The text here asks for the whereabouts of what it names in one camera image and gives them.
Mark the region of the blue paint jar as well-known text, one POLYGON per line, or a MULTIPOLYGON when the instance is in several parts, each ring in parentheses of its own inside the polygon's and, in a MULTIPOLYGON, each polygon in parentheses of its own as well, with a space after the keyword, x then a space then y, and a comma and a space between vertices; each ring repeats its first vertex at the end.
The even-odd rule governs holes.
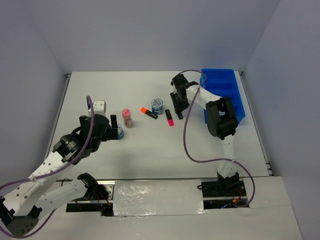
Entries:
POLYGON ((123 127, 120 123, 117 124, 117 136, 119 140, 124 137, 123 127))
POLYGON ((164 103, 160 98, 154 98, 151 101, 152 112, 156 115, 160 115, 163 112, 164 103))

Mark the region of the orange cap black highlighter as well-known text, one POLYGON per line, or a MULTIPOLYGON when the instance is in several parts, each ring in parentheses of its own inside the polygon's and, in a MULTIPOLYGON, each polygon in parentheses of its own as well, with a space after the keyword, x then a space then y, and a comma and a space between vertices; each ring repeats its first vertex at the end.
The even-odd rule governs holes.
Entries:
POLYGON ((148 115, 149 117, 153 118, 153 119, 157 119, 158 118, 158 115, 156 115, 155 113, 153 113, 152 111, 148 110, 147 108, 145 107, 142 107, 140 109, 140 111, 142 113, 144 113, 145 115, 148 115))

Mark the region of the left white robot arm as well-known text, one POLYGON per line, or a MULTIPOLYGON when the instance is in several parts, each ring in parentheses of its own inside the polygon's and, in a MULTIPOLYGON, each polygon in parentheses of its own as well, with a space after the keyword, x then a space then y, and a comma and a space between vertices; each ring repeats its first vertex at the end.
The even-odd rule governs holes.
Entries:
POLYGON ((17 180, 13 191, 0 198, 3 232, 11 238, 23 239, 35 234, 39 220, 69 201, 107 200, 110 191, 88 173, 82 173, 60 188, 49 188, 82 159, 96 152, 102 142, 118 139, 116 115, 80 116, 80 126, 66 134, 53 146, 43 163, 26 179, 17 180))

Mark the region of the blue cap black highlighter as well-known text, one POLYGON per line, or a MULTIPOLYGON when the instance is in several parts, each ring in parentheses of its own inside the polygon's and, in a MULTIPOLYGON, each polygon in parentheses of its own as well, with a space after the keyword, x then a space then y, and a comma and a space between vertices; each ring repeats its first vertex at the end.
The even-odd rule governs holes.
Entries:
POLYGON ((182 119, 184 118, 181 112, 178 112, 178 113, 177 113, 177 116, 178 116, 178 119, 179 119, 179 120, 182 120, 182 119))

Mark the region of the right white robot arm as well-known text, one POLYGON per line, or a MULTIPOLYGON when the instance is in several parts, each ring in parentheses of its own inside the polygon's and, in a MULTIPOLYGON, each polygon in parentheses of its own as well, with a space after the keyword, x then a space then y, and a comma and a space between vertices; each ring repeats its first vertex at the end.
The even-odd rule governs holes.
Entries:
POLYGON ((230 195, 239 183, 239 173, 233 165, 236 163, 234 156, 234 135, 238 127, 238 119, 232 99, 228 96, 215 95, 204 89, 201 83, 188 81, 183 73, 177 74, 171 80, 174 91, 170 93, 174 112, 179 120, 183 119, 183 111, 187 110, 183 126, 182 142, 187 157, 198 164, 221 162, 217 170, 217 190, 223 196, 230 195), (187 124, 191 109, 198 104, 206 111, 206 125, 211 136, 220 140, 224 157, 197 160, 193 158, 187 148, 187 124))

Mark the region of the pink cap black highlighter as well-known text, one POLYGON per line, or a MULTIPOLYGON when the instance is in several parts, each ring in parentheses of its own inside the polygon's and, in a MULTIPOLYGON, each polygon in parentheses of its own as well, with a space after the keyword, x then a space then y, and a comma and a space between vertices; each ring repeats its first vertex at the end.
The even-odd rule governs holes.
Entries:
POLYGON ((165 110, 165 115, 166 115, 166 118, 167 118, 168 125, 170 127, 174 126, 174 121, 173 121, 173 118, 172 118, 172 115, 171 115, 171 112, 170 112, 169 109, 165 110))

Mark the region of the pink lid crayon bottle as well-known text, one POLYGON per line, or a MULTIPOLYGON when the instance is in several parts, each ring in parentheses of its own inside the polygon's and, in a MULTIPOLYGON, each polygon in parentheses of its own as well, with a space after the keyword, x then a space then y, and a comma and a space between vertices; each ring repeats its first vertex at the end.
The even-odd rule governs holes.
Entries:
POLYGON ((131 117, 131 111, 128 108, 125 108, 122 110, 121 112, 122 117, 123 117, 123 121, 124 121, 124 125, 127 128, 131 128, 133 126, 133 120, 131 117))

